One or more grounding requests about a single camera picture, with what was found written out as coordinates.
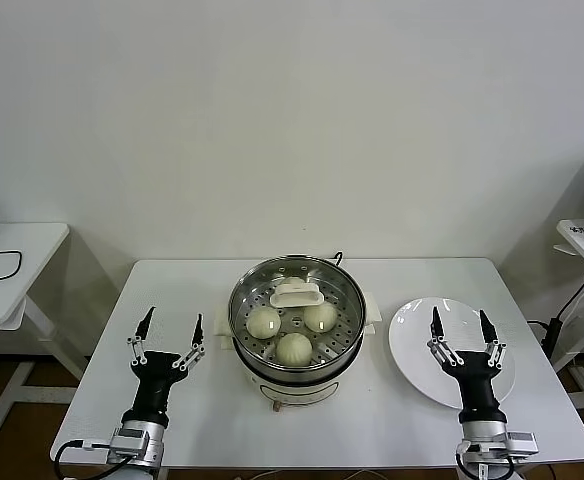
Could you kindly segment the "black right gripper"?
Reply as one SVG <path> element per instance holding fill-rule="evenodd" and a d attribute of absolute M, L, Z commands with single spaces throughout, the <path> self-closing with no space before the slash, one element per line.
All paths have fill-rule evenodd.
<path fill-rule="evenodd" d="M 448 345 L 443 324 L 436 306 L 432 309 L 430 323 L 431 339 L 427 342 L 430 353 L 445 373 L 454 378 L 459 386 L 462 409 L 459 422 L 476 421 L 506 422 L 506 415 L 500 410 L 493 389 L 492 379 L 503 368 L 507 344 L 501 342 L 496 328 L 484 310 L 479 311 L 481 331 L 485 351 L 458 351 Z"/>

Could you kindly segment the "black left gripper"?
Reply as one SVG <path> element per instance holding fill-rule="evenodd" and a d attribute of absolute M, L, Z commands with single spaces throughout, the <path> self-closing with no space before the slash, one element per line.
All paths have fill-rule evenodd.
<path fill-rule="evenodd" d="M 203 314 L 197 315 L 191 348 L 179 356 L 176 353 L 144 351 L 155 306 L 151 306 L 138 323 L 135 333 L 127 339 L 131 348 L 132 372 L 139 380 L 139 385 L 132 407 L 123 414 L 121 422 L 150 422 L 168 427 L 166 414 L 171 387 L 186 378 L 190 370 L 205 356 L 203 344 Z"/>

